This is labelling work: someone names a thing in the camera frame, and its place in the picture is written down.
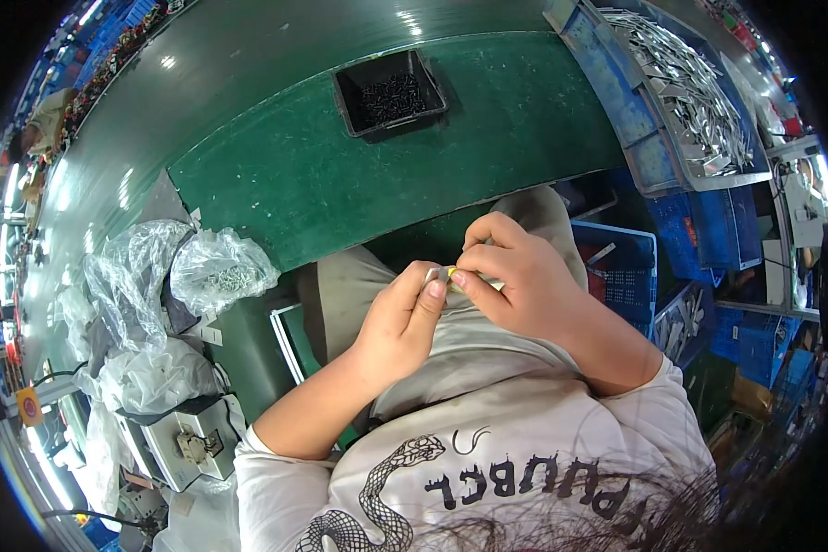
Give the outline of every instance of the clear plastic bag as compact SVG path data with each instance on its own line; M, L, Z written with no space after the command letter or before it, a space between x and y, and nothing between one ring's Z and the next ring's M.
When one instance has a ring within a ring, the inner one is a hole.
M77 362L88 360L92 348L86 340L86 325L95 319L95 308L75 287L69 287L55 298L58 311L68 326L68 345Z
M82 487L92 509L113 516L120 503L120 470L133 469L135 458L122 438L122 430L116 416L107 406L92 401L89 423L86 426L86 478Z
M250 238L231 229L203 230L178 250L172 263L172 294L197 316L221 313L238 299L276 287L279 271Z
M189 398L221 393L206 357L173 337L162 351L108 360L97 381L108 408L129 414L163 414Z
M154 537L154 552L241 549L235 473L226 481L200 477L167 501L168 528Z
M162 220L136 224L86 258L92 294L101 301L105 324L124 351L161 351L166 346L160 293L187 224Z

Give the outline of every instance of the orange label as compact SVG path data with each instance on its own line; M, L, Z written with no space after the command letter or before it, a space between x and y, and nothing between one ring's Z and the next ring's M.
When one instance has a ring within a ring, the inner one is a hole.
M38 426L43 423L43 411L40 409L40 400L37 399L37 392L33 387L25 387L16 393L18 414L22 422L28 427Z
M690 236L690 242L696 247L696 230L693 228L693 221L690 217L685 216L684 226L687 227L687 235Z

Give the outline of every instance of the fingernail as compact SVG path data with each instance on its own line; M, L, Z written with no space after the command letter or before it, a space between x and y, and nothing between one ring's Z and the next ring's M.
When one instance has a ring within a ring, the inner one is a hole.
M429 283L429 289L428 289L428 290L426 290L426 291L427 291L430 295L432 295L433 297L435 297L436 299L438 299L438 298L440 298L440 297L442 296L442 288L443 288L443 287L445 287L445 286L444 286L444 284L442 284L442 282L439 282L438 280L432 280L432 281Z

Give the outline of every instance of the snake print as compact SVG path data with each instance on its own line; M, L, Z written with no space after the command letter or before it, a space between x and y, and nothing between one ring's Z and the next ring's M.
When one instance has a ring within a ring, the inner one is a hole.
M314 517L306 532L298 541L297 552L324 552L322 537L328 536L340 552L404 552L411 545L414 531L408 520L380 501L380 492L389 475L403 467L439 458L445 451L444 445L435 436L420 436L408 439L391 455L368 472L359 505L364 515L383 532L384 539L376 544L368 539L362 524L350 514L341 510L329 510Z

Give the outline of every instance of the finger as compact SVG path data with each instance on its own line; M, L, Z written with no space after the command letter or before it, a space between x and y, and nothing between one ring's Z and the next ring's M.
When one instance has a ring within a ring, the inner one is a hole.
M415 260L396 279L386 286L387 303L394 308L411 310L417 302L426 273L439 265L428 260Z
M480 272L503 282L515 281L516 254L497 246L475 244L457 259L458 269Z
M493 239L498 246L510 249L521 243L526 236L527 232L517 222L499 211L494 211L479 216L466 229L464 251L475 244L485 243L488 238Z
M429 340L431 343L435 325L442 316L442 307L445 305L447 294L448 286L444 282L432 280L428 283L420 293L417 303L414 304L408 328L403 334L410 335L414 339Z
M451 279L460 286L466 297L491 321L502 320L512 310L506 296L478 275L466 270L455 270Z

